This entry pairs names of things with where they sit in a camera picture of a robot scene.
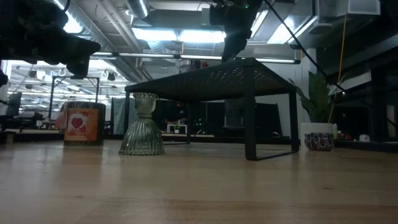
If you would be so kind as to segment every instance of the heart label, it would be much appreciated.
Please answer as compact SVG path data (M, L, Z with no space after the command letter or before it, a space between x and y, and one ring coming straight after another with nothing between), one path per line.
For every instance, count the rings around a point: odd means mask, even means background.
M75 129L78 129L83 124L83 120L81 118L73 118L72 119L72 126Z

